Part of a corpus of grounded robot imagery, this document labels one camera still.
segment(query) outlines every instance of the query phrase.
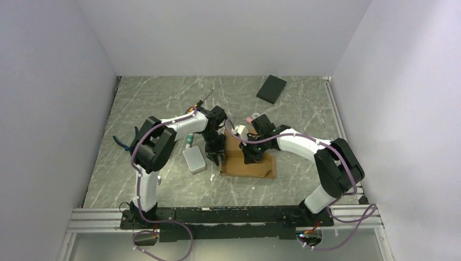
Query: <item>black metal plate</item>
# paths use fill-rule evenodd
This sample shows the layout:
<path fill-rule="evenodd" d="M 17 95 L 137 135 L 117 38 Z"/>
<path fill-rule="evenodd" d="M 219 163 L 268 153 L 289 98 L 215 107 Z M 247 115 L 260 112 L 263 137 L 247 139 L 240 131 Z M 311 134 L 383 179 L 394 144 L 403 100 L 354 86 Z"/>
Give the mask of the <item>black metal plate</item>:
<path fill-rule="evenodd" d="M 296 227 L 313 227 L 299 206 L 261 207 L 209 207 L 209 208 L 158 208 L 159 220 L 173 220 L 186 223 L 194 239 L 260 238 L 279 237 L 295 239 Z M 333 226 L 333 220 L 326 212 L 319 216 L 320 226 Z M 242 225 L 242 223 L 260 223 Z M 138 220 L 130 210 L 123 212 L 121 229 L 152 229 L 154 224 Z M 187 231 L 178 225 L 161 223 L 160 242 L 187 240 Z"/>

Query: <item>green marker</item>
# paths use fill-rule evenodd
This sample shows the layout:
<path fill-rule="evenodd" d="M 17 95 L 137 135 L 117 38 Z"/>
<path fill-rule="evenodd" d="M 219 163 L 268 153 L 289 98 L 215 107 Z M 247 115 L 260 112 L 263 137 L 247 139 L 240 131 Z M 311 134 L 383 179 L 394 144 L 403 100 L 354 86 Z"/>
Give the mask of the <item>green marker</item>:
<path fill-rule="evenodd" d="M 191 133 L 189 134 L 188 136 L 188 140 L 187 140 L 187 143 L 186 143 L 186 149 L 187 148 L 190 148 L 190 145 L 192 144 L 192 139 L 193 139 L 194 135 Z"/>

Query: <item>blue cable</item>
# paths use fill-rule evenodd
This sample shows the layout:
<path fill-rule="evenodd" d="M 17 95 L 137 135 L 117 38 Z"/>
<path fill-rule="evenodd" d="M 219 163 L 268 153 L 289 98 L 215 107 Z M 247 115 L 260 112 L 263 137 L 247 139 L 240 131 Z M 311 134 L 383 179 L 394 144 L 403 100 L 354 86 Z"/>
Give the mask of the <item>blue cable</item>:
<path fill-rule="evenodd" d="M 117 143 L 120 147 L 124 148 L 125 151 L 129 151 L 129 146 L 126 145 L 126 144 L 124 144 L 124 143 L 122 143 L 122 142 L 117 138 L 117 136 L 114 135 L 114 136 L 112 136 L 112 138 L 114 138 L 115 143 Z"/>
<path fill-rule="evenodd" d="M 138 135 L 138 131 L 139 131 L 138 128 L 135 126 L 135 127 L 134 127 L 134 135 L 135 135 L 135 137 Z M 121 142 L 121 141 L 118 139 L 117 136 L 114 135 L 114 136 L 112 136 L 112 138 L 114 138 L 115 143 L 117 143 L 117 145 L 119 145 L 120 147 L 124 148 L 125 151 L 129 151 L 129 146 L 126 145 L 126 144 L 124 144 L 123 142 Z"/>

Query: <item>black box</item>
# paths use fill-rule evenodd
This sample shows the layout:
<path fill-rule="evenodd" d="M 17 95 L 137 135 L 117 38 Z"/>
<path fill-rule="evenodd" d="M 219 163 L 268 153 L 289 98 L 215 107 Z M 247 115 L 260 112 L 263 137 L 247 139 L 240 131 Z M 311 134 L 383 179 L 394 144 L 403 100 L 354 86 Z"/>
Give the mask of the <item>black box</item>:
<path fill-rule="evenodd" d="M 261 89 L 259 89 L 258 93 L 256 94 L 256 97 L 269 103 L 275 104 L 278 97 L 282 93 L 283 88 L 285 88 L 285 85 L 286 81 L 273 75 L 269 75 Z"/>

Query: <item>cardboard box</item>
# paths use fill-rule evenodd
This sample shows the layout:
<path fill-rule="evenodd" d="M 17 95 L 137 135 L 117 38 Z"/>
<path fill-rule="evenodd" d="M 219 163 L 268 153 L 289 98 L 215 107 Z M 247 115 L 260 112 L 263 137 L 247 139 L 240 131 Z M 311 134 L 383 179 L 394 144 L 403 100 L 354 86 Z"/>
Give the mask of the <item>cardboard box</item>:
<path fill-rule="evenodd" d="M 231 177 L 276 178 L 277 168 L 275 157 L 264 153 L 260 163 L 245 165 L 244 154 L 239 148 L 240 141 L 232 137 L 227 130 L 224 132 L 226 141 L 226 162 L 221 164 L 221 175 Z"/>

